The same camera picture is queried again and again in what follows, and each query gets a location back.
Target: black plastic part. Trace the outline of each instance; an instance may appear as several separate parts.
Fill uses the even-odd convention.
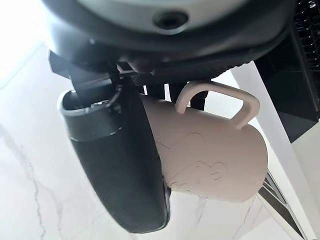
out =
[[[146,91],[149,96],[157,99],[165,99],[165,85],[148,85],[146,86]]]
[[[191,79],[216,77],[230,67],[270,51],[283,39],[295,7],[294,0],[249,0],[204,27],[162,35],[122,28],[98,17],[77,1],[42,2],[46,8],[49,48],[81,68],[107,72],[105,62],[123,61],[138,72],[153,72],[162,77],[170,77],[171,73],[178,76],[188,70],[186,76]],[[199,64],[190,68],[190,63],[183,62],[208,55],[214,61],[201,69]],[[182,69],[179,63],[177,70],[173,65],[167,67],[175,62],[186,68]]]
[[[318,122],[320,76],[309,66],[296,26],[274,50],[255,61],[290,142]]]
[[[131,233],[164,228],[170,219],[169,190],[137,89],[122,80],[120,95],[78,109],[67,93],[61,114],[73,147],[96,194],[112,217]]]

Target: pink mug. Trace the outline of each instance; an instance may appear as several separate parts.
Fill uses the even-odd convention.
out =
[[[231,119],[187,107],[193,96],[214,91],[243,101]],[[177,192],[242,202],[261,188],[268,153],[248,122],[259,101],[248,92],[216,82],[192,81],[176,104],[141,95],[167,185]]]

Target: round hole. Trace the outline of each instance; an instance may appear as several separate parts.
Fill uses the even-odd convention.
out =
[[[163,12],[153,18],[153,23],[162,30],[176,30],[188,21],[188,15],[181,11]]]

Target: gray vein in marble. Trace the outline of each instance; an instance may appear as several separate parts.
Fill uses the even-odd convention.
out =
[[[129,236],[131,237],[132,240],[137,240],[136,235],[129,233]]]
[[[251,223],[251,226],[254,227],[255,223],[256,223],[256,220],[258,219],[259,217],[259,214],[261,213],[262,209],[264,209],[265,206],[261,205],[258,212],[256,213],[255,217],[253,218],[252,220],[252,223]]]
[[[203,198],[203,197],[199,197],[199,205],[198,205],[198,208],[196,210],[197,212],[197,221],[196,221],[196,226],[198,226],[198,224],[200,223],[200,220],[203,216],[203,213],[205,211],[205,207],[206,207],[206,204],[207,204],[207,199],[206,198]]]
[[[243,223],[236,229],[236,231],[235,231],[233,237],[231,238],[231,240],[234,240],[234,239],[236,238],[236,236],[238,235],[240,229],[246,224],[247,217],[249,216],[250,210],[251,210],[252,207],[254,206],[254,203],[255,203],[256,198],[257,198],[257,195],[254,196],[250,207],[248,208],[248,210],[247,210],[246,213],[245,213],[245,216],[244,216],[244,218],[243,218]]]
[[[58,224],[57,224],[57,230],[58,230],[58,234],[60,236],[61,239],[64,239],[64,236],[62,234],[62,227],[63,227],[63,224],[62,224],[62,218],[63,218],[63,210],[64,210],[64,206],[63,204],[57,199],[55,193],[50,189],[48,188],[47,186],[44,186],[42,183],[40,183],[40,186],[45,189],[46,191],[49,192],[51,198],[53,199],[54,201],[54,205],[55,205],[55,211],[56,211],[56,214],[57,214],[57,217],[58,217]]]
[[[34,185],[34,201],[36,204],[36,214],[39,220],[39,226],[42,230],[42,233],[40,235],[40,239],[43,240],[46,235],[46,228],[43,223],[43,218],[42,218],[42,213],[41,213],[41,205],[39,203],[39,186],[36,181],[36,176],[35,176],[35,169],[32,163],[28,160],[27,156],[23,153],[22,149],[18,147],[16,144],[15,140],[9,133],[7,129],[5,129],[1,124],[0,124],[0,137],[3,138],[5,145],[11,150],[11,152],[14,154],[16,159],[19,161],[21,167],[24,170],[24,173],[26,175],[26,178],[30,180],[33,185]]]

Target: ceramic mug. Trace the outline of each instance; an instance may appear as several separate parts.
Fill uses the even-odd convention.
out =
[[[243,101],[231,119],[187,107],[193,96],[214,91]],[[261,188],[268,154],[248,122],[259,101],[248,92],[216,82],[192,81],[176,104],[141,95],[167,185],[177,192],[242,202]]]

